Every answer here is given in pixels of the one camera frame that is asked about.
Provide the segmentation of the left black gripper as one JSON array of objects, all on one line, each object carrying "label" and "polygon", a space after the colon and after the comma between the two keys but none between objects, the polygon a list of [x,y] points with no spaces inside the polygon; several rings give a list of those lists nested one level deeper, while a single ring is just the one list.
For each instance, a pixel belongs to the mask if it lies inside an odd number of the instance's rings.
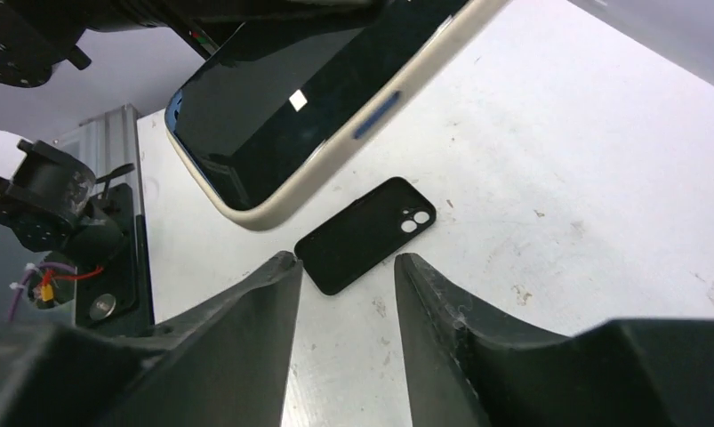
[{"label": "left black gripper", "polygon": [[381,1],[0,1],[0,84],[46,84],[62,62],[79,70],[92,60],[79,47],[85,31],[170,28],[203,58],[249,20],[366,14]]}]

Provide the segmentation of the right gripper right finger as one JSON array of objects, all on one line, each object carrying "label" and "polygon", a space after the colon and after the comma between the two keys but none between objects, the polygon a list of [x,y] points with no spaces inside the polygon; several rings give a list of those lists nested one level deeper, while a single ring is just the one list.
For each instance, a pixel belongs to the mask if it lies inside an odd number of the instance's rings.
[{"label": "right gripper right finger", "polygon": [[714,320],[619,318],[575,336],[394,263],[416,426],[714,426]]}]

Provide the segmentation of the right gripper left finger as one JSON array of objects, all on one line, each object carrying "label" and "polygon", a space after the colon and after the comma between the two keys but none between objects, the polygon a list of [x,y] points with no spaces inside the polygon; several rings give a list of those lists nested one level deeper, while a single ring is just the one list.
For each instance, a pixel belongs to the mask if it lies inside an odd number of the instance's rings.
[{"label": "right gripper left finger", "polygon": [[278,426],[302,273],[279,252],[134,337],[0,325],[0,426]]}]

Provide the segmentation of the black phone case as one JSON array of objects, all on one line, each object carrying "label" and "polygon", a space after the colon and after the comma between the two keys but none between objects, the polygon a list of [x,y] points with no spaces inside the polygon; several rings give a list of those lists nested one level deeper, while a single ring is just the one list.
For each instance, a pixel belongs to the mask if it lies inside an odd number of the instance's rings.
[{"label": "black phone case", "polygon": [[323,222],[294,246],[325,295],[336,295],[437,218],[436,207],[403,177],[392,177]]}]

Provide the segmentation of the phone pink case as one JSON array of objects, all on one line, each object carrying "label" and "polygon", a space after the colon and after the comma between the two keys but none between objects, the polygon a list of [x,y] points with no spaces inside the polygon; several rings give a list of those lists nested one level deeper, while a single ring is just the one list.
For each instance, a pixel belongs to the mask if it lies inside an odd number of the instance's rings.
[{"label": "phone pink case", "polygon": [[247,21],[174,94],[167,136],[223,216],[247,230],[274,229],[504,7],[378,1]]}]

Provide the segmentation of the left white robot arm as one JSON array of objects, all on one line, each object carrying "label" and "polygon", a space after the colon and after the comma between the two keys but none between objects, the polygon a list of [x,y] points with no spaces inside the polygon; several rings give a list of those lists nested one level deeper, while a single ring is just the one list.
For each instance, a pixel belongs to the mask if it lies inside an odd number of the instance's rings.
[{"label": "left white robot arm", "polygon": [[[87,29],[121,32],[168,27],[203,57],[247,21],[316,20],[366,23],[384,1],[0,1],[0,84],[38,87],[55,67],[91,60],[78,41]],[[82,161],[38,142],[21,141],[25,159],[16,174],[0,177],[0,224],[34,252],[64,255],[47,264],[76,284],[76,305],[87,309],[110,295],[116,312],[152,308],[140,176],[120,184],[98,180]]]}]

